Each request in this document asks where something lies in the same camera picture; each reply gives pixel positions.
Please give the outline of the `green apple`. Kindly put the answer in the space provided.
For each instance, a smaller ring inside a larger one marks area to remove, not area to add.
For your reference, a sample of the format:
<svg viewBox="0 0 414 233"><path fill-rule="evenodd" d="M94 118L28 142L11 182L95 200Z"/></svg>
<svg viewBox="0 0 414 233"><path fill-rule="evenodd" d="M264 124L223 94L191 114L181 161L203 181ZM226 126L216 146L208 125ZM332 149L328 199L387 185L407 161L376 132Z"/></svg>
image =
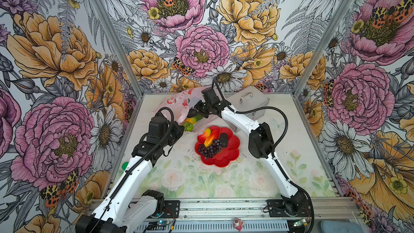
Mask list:
<svg viewBox="0 0 414 233"><path fill-rule="evenodd" d="M184 130L185 131L187 131L187 132L192 132L193 131L193 124L192 123L190 123L190 122L185 122L184 124L183 124L183 127L184 127Z"/></svg>

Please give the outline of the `pink plastic bag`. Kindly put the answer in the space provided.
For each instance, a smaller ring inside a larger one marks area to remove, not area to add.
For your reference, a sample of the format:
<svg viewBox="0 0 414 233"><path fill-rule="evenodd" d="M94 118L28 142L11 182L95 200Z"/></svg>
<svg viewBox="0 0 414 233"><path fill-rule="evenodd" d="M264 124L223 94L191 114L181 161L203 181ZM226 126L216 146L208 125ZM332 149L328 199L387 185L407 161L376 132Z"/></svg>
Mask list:
<svg viewBox="0 0 414 233"><path fill-rule="evenodd" d="M182 124L187 118L189 110L200 100L204 99L202 96L202 91L204 89L207 89L207 87L191 88L173 96L167 96L166 99L154 109L153 114L156 114L159 109L167 107L173 112L174 120L179 124Z"/></svg>

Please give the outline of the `red yellow peach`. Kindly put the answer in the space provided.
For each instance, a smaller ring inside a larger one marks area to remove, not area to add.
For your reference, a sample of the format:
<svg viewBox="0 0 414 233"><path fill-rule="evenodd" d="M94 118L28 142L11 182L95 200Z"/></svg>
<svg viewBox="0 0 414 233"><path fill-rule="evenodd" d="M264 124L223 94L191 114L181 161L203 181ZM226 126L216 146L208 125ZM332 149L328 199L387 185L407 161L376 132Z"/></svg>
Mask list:
<svg viewBox="0 0 414 233"><path fill-rule="evenodd" d="M197 137L199 142L204 142L211 135L211 129L207 128L201 135Z"/></svg>

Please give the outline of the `red orange mango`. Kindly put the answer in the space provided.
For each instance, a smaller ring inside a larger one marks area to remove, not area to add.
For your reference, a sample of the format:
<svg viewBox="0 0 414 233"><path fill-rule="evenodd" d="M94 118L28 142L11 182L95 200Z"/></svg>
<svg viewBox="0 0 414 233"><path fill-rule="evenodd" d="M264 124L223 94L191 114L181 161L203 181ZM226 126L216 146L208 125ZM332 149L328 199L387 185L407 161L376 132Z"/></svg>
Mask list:
<svg viewBox="0 0 414 233"><path fill-rule="evenodd" d="M220 132L217 129L211 131L211 134L205 139L204 146L210 147L215 140L218 140L220 137Z"/></svg>

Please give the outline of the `dark grape bunch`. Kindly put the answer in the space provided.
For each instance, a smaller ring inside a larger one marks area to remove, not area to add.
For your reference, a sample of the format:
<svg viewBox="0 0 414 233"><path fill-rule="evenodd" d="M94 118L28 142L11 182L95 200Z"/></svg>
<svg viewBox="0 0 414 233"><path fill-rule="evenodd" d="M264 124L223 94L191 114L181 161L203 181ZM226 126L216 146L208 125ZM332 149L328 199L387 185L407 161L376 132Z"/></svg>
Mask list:
<svg viewBox="0 0 414 233"><path fill-rule="evenodd" d="M198 153L206 158L211 159L222 150L222 142L220 140L213 140L210 146L199 145L197 147Z"/></svg>

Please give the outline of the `green orange papaya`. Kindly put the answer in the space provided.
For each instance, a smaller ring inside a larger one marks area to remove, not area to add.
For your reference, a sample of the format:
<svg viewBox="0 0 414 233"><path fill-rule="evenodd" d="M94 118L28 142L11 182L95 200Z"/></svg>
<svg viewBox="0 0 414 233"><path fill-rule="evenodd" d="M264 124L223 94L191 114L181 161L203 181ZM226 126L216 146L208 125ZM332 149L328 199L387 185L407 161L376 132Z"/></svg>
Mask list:
<svg viewBox="0 0 414 233"><path fill-rule="evenodd" d="M202 120L204 117L201 114L197 114L191 118L186 118L184 123L190 123L192 125L196 124L200 120Z"/></svg>

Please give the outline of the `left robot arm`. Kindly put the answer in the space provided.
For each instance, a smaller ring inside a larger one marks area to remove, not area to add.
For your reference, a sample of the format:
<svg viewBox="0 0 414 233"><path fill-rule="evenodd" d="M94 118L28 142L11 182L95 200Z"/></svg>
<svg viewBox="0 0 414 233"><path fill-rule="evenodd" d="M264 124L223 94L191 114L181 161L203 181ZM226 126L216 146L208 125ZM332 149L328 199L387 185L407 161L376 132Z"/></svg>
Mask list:
<svg viewBox="0 0 414 233"><path fill-rule="evenodd" d="M161 114L153 117L148 132L134 147L132 157L121 178L90 216L83 215L75 225L77 233L133 233L148 217L159 215L164 208L164 195L146 191L137 203L132 199L140 184L164 155L183 136L184 126Z"/></svg>

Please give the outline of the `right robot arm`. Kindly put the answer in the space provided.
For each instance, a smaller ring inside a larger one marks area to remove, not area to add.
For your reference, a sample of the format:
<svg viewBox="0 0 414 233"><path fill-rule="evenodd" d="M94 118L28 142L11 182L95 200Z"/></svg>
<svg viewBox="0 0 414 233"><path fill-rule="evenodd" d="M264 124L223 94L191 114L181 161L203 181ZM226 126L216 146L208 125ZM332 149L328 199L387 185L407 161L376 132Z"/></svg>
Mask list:
<svg viewBox="0 0 414 233"><path fill-rule="evenodd" d="M275 207L275 210L291 217L298 216L305 209L312 214L313 204L311 197L303 188L292 181L276 153L276 147L287 134L289 127L286 114L282 110L271 106L258 107L248 111L238 111L224 98L222 93L218 96L211 87L204 89L202 96L203 100L200 100L190 109L187 117L193 118L200 114L208 118L211 115L216 115L245 132L249 137L248 149L250 154L259 159L267 167L267 170L270 172L280 190L282 204ZM276 141L273 140L272 132L267 123L259 123L246 116L249 113L262 110L276 111L285 121L285 128Z"/></svg>

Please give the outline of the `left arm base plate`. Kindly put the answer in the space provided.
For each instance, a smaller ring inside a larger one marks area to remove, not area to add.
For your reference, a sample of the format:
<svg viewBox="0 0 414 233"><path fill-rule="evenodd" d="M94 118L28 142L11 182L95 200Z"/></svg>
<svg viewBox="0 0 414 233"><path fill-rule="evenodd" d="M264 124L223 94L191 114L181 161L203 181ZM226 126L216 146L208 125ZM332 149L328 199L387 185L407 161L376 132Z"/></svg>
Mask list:
<svg viewBox="0 0 414 233"><path fill-rule="evenodd" d="M164 200L156 205L155 213L149 219L177 219L180 213L180 201Z"/></svg>

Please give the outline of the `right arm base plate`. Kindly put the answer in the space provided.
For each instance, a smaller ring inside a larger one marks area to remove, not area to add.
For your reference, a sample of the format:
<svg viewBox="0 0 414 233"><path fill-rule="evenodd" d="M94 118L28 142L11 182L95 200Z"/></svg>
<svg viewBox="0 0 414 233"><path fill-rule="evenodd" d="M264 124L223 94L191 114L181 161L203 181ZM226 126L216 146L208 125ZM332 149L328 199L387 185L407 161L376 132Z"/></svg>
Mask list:
<svg viewBox="0 0 414 233"><path fill-rule="evenodd" d="M310 217L311 205L308 200L295 205L283 199L269 199L266 201L263 212L269 213L270 217Z"/></svg>

